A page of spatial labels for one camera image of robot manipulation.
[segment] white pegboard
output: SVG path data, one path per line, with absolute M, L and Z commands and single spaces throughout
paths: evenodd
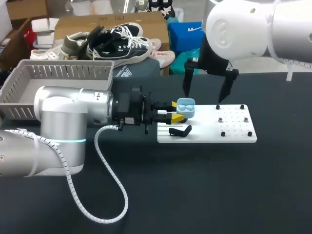
M 195 116 L 184 124 L 158 123 L 157 140 L 159 143 L 255 143 L 257 136 L 248 106 L 244 105 L 243 110 L 240 107 L 220 105 L 217 110 L 216 105 L 196 105 Z M 189 125 L 192 131 L 186 138 L 170 136 L 169 128 L 184 131 Z

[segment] pink sneaker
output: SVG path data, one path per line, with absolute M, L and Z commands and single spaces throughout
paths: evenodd
M 153 50 L 158 51 L 161 48 L 161 40 L 159 39 L 151 39 Z
M 153 50 L 151 58 L 158 60 L 160 68 L 169 66 L 176 58 L 176 55 L 172 51 L 155 51 Z

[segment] yellow object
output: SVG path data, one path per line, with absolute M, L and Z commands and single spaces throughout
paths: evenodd
M 180 114 L 172 114 L 171 115 L 171 124 L 173 123 L 178 123 L 180 121 L 184 120 L 184 115 L 180 115 Z

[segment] blue box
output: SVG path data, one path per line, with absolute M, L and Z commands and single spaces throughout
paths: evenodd
M 201 47 L 205 36 L 201 22 L 170 23 L 169 28 L 172 49 L 175 52 L 189 51 Z

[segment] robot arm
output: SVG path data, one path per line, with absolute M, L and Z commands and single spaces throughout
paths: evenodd
M 184 119 L 179 114 L 158 114 L 157 110 L 174 112 L 176 107 L 152 102 L 151 94 L 144 96 L 141 87 L 114 98 L 110 91 L 45 86 L 37 91 L 34 103 L 36 117 L 41 121 L 40 136 L 57 145 L 72 174 L 83 168 L 87 125 L 114 125 L 121 131 L 124 125 L 144 124 L 147 134 L 153 122 L 172 124 Z M 36 144 L 28 138 L 31 135 L 0 131 L 0 136 L 1 176 L 66 175 L 51 147 Z
M 199 58 L 185 63 L 185 95 L 194 69 L 202 69 L 225 77 L 221 102 L 239 74 L 230 60 L 270 57 L 311 68 L 311 10 L 310 0 L 207 0 Z

